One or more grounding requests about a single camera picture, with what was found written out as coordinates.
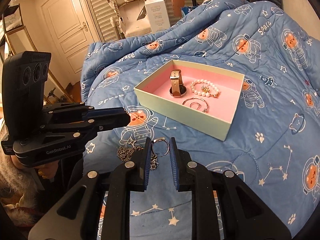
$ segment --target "door panel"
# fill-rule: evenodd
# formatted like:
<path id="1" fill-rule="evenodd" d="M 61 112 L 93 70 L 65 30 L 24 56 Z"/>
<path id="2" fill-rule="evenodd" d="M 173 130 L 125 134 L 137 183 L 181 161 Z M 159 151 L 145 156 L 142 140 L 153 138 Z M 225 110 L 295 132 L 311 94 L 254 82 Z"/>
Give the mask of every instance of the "door panel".
<path id="1" fill-rule="evenodd" d="M 80 0 L 47 0 L 41 9 L 74 84 L 80 80 L 85 55 L 89 45 L 94 42 Z"/>

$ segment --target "watch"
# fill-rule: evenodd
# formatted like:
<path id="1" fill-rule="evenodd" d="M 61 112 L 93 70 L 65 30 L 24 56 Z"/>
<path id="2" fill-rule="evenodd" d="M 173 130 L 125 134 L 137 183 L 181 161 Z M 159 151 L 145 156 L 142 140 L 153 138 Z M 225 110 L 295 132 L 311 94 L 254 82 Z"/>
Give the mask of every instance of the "watch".
<path id="1" fill-rule="evenodd" d="M 187 88 L 183 85 L 183 82 L 182 82 L 180 69 L 171 71 L 170 80 L 171 80 L 171 88 L 170 88 L 171 96 L 182 97 L 187 93 Z"/>

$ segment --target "blue blanket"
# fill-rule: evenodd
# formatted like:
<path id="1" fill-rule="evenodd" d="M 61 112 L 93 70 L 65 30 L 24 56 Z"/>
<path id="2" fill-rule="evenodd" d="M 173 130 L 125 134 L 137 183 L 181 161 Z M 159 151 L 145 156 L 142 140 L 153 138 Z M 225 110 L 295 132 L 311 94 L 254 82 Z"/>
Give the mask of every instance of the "blue blanket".
<path id="1" fill-rule="evenodd" d="M 118 147 L 143 146 L 142 137 L 175 137 L 209 170 L 238 174 L 295 236 L 320 200 L 319 51 L 320 42 L 275 4 L 245 0 L 209 0 L 164 32 L 92 44 L 82 100 L 125 106 L 141 120 L 90 141 L 84 172 L 113 170 Z M 170 59 L 245 74 L 225 142 L 140 106 L 133 88 Z M 175 191 L 169 157 L 150 172 L 145 193 L 132 193 L 130 222 L 131 238 L 190 238 L 191 195 Z"/>

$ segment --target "mirror frame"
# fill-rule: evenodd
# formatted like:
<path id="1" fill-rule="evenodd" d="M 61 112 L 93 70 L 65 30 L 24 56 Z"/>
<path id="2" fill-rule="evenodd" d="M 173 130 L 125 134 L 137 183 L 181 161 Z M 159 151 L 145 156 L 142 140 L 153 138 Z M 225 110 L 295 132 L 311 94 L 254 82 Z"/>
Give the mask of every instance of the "mirror frame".
<path id="1" fill-rule="evenodd" d="M 29 33 L 28 33 L 28 30 L 25 26 L 19 26 L 19 27 L 16 27 L 16 28 L 13 28 L 12 30 L 9 30 L 5 33 L 5 39 L 8 43 L 8 46 L 9 46 L 9 49 L 10 49 L 10 52 L 12 53 L 12 55 L 15 55 L 16 54 L 16 51 L 14 50 L 14 47 L 12 45 L 12 42 L 10 40 L 10 35 L 11 34 L 14 34 L 18 31 L 21 31 L 21 30 L 24 30 L 28 40 L 30 41 L 30 44 L 31 46 L 33 47 L 34 51 L 38 51 L 35 44 L 33 43 Z M 56 77 L 53 75 L 53 73 L 51 72 L 50 69 L 48 69 L 48 74 L 50 75 L 50 77 L 53 79 L 55 85 L 57 85 L 57 87 L 59 87 L 59 89 L 62 91 L 62 93 L 64 93 L 64 95 L 68 98 L 68 100 L 70 102 L 73 102 L 75 103 L 75 100 L 69 95 L 69 93 L 63 88 L 63 86 L 60 84 L 60 82 L 56 79 Z M 47 98 L 46 95 L 44 95 L 44 101 L 46 101 L 47 103 L 51 104 L 50 100 Z"/>

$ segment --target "open box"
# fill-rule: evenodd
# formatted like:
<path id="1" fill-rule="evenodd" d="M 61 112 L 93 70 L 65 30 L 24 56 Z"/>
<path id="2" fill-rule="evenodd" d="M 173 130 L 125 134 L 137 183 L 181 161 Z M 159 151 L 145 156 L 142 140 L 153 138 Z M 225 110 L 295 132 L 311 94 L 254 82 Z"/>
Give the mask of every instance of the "open box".
<path id="1" fill-rule="evenodd" d="M 176 69 L 181 70 L 182 81 L 187 88 L 187 93 L 180 98 L 174 98 L 169 93 L 170 74 Z M 198 79 L 214 83 L 221 92 L 219 98 L 195 95 L 190 84 Z M 244 75 L 241 73 L 199 63 L 170 60 L 138 84 L 134 91 L 142 106 L 224 141 L 236 112 L 243 81 Z M 196 84 L 195 89 L 201 90 L 202 85 Z M 193 97 L 202 98 L 208 103 L 206 113 L 202 112 L 206 108 L 203 101 L 190 100 L 182 105 L 183 101 Z M 189 107 L 192 102 L 200 103 L 201 107 L 198 110 L 197 104 Z"/>

